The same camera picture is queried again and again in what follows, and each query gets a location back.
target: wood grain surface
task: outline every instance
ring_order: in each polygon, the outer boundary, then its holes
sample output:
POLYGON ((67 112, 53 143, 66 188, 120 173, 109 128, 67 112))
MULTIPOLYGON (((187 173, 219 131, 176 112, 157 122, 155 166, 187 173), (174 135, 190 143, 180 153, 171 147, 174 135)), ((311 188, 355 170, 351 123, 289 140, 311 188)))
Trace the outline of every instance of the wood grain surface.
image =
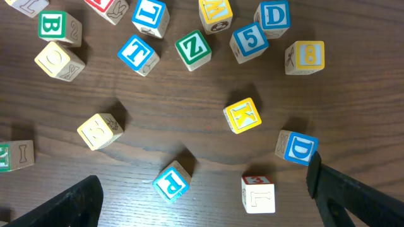
POLYGON ((136 1, 117 26, 82 0, 50 0, 83 24, 85 63, 71 83, 52 79, 33 61, 47 45, 30 19, 0 2, 0 138, 33 139, 36 164, 0 175, 0 220, 34 209, 89 175, 104 188, 99 226, 323 226, 307 192, 307 168, 274 155, 280 129, 319 139, 323 163, 404 201, 404 2, 290 0, 292 27, 265 53, 239 65, 232 32, 253 21, 257 0, 233 0, 232 26, 207 36, 212 60, 189 72, 174 42, 202 24, 195 0, 166 0, 162 40, 131 22, 136 1), (117 57, 138 34, 160 62, 143 78, 117 57), (323 40, 326 67, 286 76, 285 49, 323 40), (254 99, 263 123, 231 132, 222 109, 254 99), (93 114, 109 112, 125 133, 90 151, 76 132, 93 114), (177 159, 193 175, 191 189, 168 205, 152 180, 177 159), (276 213, 246 214, 241 175, 276 182, 276 213))

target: letter block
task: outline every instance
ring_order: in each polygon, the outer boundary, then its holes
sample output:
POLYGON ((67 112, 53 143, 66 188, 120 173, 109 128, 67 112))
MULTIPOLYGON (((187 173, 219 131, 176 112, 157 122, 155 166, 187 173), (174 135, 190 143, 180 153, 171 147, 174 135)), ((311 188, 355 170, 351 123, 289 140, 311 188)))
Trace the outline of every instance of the letter block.
POLYGON ((6 0, 6 3, 31 18, 49 5, 48 0, 6 0))
POLYGON ((287 75, 309 75, 325 65, 323 41, 296 41, 285 51, 287 75))
POLYGON ((139 32, 163 38, 169 21, 169 11, 164 3, 156 0, 138 0, 132 22, 139 32))
POLYGON ((257 22, 236 30, 230 39, 230 47, 239 64, 260 56, 269 46, 257 22))
POLYGON ((190 183, 191 176, 178 161, 173 161, 153 181, 153 187, 166 202, 173 203, 188 191, 190 183))
POLYGON ((0 143, 0 172, 10 172, 35 163, 32 141, 0 143))
POLYGON ((156 52, 137 35, 126 42, 118 57, 142 76, 147 76, 160 60, 156 52))
POLYGON ((77 132, 92 151, 107 147, 124 133, 110 113, 95 114, 77 132))
POLYGON ((80 21, 63 11, 39 13, 38 36, 46 41, 59 42, 67 47, 81 46, 80 21))
POLYGON ((199 30, 179 39, 175 47, 190 71, 201 67, 212 58, 212 51, 199 30))
POLYGON ((246 98, 223 109, 230 129, 239 134, 262 123, 251 98, 246 98))
POLYGON ((86 66, 74 53, 55 42, 49 42, 35 62, 50 77, 67 82, 74 80, 86 66))
POLYGON ((199 17, 207 35, 230 28, 233 12, 229 0, 199 0, 199 17))
POLYGON ((117 25, 129 9, 125 0, 85 0, 85 2, 113 25, 117 25))
POLYGON ((268 177, 241 177, 241 194, 247 213, 275 212, 275 184, 268 177))
POLYGON ((254 15, 267 39, 281 37, 290 28, 288 1, 268 1, 259 4, 254 15))
POLYGON ((275 154, 287 161, 309 166, 317 146, 317 138, 282 130, 279 133, 275 154))

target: yellow number 8 block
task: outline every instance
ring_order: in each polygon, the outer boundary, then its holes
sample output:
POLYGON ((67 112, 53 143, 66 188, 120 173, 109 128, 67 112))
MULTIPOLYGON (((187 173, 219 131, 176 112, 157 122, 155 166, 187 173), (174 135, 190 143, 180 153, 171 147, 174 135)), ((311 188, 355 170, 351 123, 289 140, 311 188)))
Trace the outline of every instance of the yellow number 8 block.
POLYGON ((105 148, 124 133, 122 127, 109 113, 95 114, 84 122, 77 132, 92 151, 105 148))
POLYGON ((323 41, 296 41, 285 51, 287 75, 309 75, 324 67, 323 41))

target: wooden block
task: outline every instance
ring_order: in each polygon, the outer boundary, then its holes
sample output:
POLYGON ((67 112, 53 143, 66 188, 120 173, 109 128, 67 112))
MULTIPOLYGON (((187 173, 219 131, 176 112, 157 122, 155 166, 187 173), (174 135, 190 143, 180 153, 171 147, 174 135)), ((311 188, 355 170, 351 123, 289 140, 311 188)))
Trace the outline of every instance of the wooden block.
POLYGON ((86 66, 74 53, 53 41, 39 53, 35 62, 50 77, 67 82, 74 80, 86 66))
POLYGON ((63 11, 42 11, 39 14, 38 36, 66 47, 81 46, 80 21, 63 11))
POLYGON ((6 3, 31 18, 49 5, 48 0, 6 0, 6 3))
POLYGON ((267 39, 279 38, 290 28, 288 1, 268 1, 258 5, 254 15, 267 39))
POLYGON ((160 60, 156 52, 137 35, 126 42, 118 57, 142 76, 147 76, 160 60))
POLYGON ((318 139, 315 137, 282 130, 279 133, 275 154, 287 161, 309 166, 317 146, 318 139))
POLYGON ((164 3, 156 0, 138 0, 132 22, 141 33, 163 38, 169 21, 169 11, 164 3))
POLYGON ((275 212, 275 184, 266 176, 241 177, 242 203, 249 214, 275 212))
POLYGON ((323 41, 296 41, 285 51, 287 75, 309 75, 325 65, 323 41))
POLYGON ((212 58, 212 51, 199 30, 179 39, 175 47, 190 71, 201 67, 212 58))
POLYGON ((113 25, 117 25, 129 9, 125 0, 85 0, 85 2, 113 25))
POLYGON ((229 0, 199 0, 199 17, 207 35, 230 28, 233 12, 229 0))
POLYGON ((251 98, 246 98, 223 109, 230 129, 239 134, 262 123, 251 98))
POLYGON ((153 187, 168 203, 173 203, 180 198, 188 191, 190 184, 191 176, 178 161, 173 161, 153 181, 153 187))
POLYGON ((230 39, 230 47, 239 64, 260 56, 269 46, 257 22, 236 30, 230 39))
POLYGON ((35 163, 32 141, 0 143, 0 172, 9 172, 35 163))
POLYGON ((109 113, 95 114, 84 122, 77 132, 92 151, 107 147, 124 133, 121 126, 109 113))

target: red block face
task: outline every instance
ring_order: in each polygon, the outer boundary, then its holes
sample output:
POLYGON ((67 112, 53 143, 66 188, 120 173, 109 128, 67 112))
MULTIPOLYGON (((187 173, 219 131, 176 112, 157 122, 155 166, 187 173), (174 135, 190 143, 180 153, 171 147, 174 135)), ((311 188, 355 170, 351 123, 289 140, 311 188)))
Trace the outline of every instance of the red block face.
POLYGON ((107 11, 114 0, 85 0, 88 4, 98 9, 101 13, 107 11))
POLYGON ((248 185, 252 184, 270 184, 272 183, 268 177, 257 176, 257 177, 242 177, 244 183, 248 185))

